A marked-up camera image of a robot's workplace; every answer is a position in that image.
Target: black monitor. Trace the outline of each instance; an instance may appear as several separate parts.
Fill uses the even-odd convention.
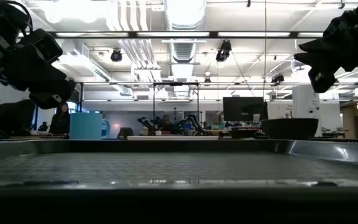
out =
[[[263,97],[223,98],[223,116],[225,121],[253,121],[254,114],[260,114],[260,120],[267,119]]]

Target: dark hair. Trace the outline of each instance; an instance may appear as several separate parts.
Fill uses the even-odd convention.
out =
[[[66,112],[63,112],[62,111],[62,106],[63,105],[66,105],[66,107],[67,107],[67,111]],[[57,109],[56,109],[56,114],[57,115],[59,115],[59,116],[61,116],[61,117],[64,117],[64,118],[67,118],[67,117],[69,117],[70,116],[70,114],[69,114],[69,111],[70,109],[69,109],[69,107],[68,107],[68,104],[67,103],[62,103],[62,104],[60,104],[58,107],[57,107]]]

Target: ceiling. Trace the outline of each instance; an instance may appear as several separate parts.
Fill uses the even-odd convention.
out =
[[[107,31],[106,18],[111,15],[112,9],[108,1],[92,1],[91,9],[80,7],[80,3],[72,10],[82,10],[80,14],[92,14],[97,19],[92,23],[82,22],[73,16],[63,18],[58,23],[51,23],[45,17],[45,11],[52,1],[21,1],[31,11],[35,28],[50,31]],[[312,31],[322,32],[327,28],[334,17],[340,16],[344,10],[357,7],[358,0],[344,1],[345,8],[338,9],[340,0],[268,0],[267,13],[265,2],[252,0],[251,6],[247,1],[240,0],[207,0],[203,30],[207,31]],[[147,0],[147,26],[151,31],[167,30],[163,1]],[[129,23],[129,1],[127,2],[127,20]],[[183,11],[183,17],[190,16]],[[262,82],[263,75],[267,74],[267,81],[272,76],[269,71],[279,69],[286,76],[286,81],[296,80],[291,67],[294,53],[300,52],[298,44],[311,39],[230,39],[232,54],[224,66],[218,68],[215,60],[217,48],[222,39],[205,39],[206,43],[197,44],[195,66],[192,74],[194,80],[202,82],[206,72],[211,72],[213,82]],[[122,50],[121,62],[112,62],[112,50],[120,48],[117,39],[76,39],[75,46],[79,49],[85,44],[90,49],[90,57],[115,80],[131,81],[132,62]],[[152,48],[158,66],[161,68],[161,77],[172,77],[172,60],[169,44],[163,44],[161,39],[152,39]],[[81,68],[63,65],[65,72],[77,80],[93,81],[94,76]],[[336,75],[344,73],[339,70]]]

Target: black cable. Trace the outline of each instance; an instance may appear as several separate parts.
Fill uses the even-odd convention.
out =
[[[252,96],[255,97],[254,92],[252,92],[251,87],[248,85],[248,82],[247,82],[247,80],[246,80],[244,74],[243,74],[242,71],[241,71],[241,68],[240,68],[240,65],[239,65],[238,62],[237,62],[236,56],[234,56],[234,52],[232,51],[231,53],[233,54],[234,61],[236,61],[236,65],[237,65],[237,67],[239,68],[240,73],[241,73],[241,75],[242,75],[242,77],[243,77],[245,83],[247,84],[249,91],[251,91]]]
[[[30,15],[29,10],[28,10],[25,6],[23,6],[22,4],[20,4],[20,3],[18,3],[18,2],[15,2],[15,1],[5,1],[5,2],[8,3],[8,4],[14,4],[14,5],[16,5],[16,6],[19,6],[19,7],[21,7],[21,8],[24,10],[24,12],[25,12],[25,13],[27,14],[27,16],[29,17],[28,26],[29,26],[29,29],[30,29],[30,33],[32,33],[32,32],[33,32],[33,25],[32,25],[32,18],[31,18],[31,15]]]

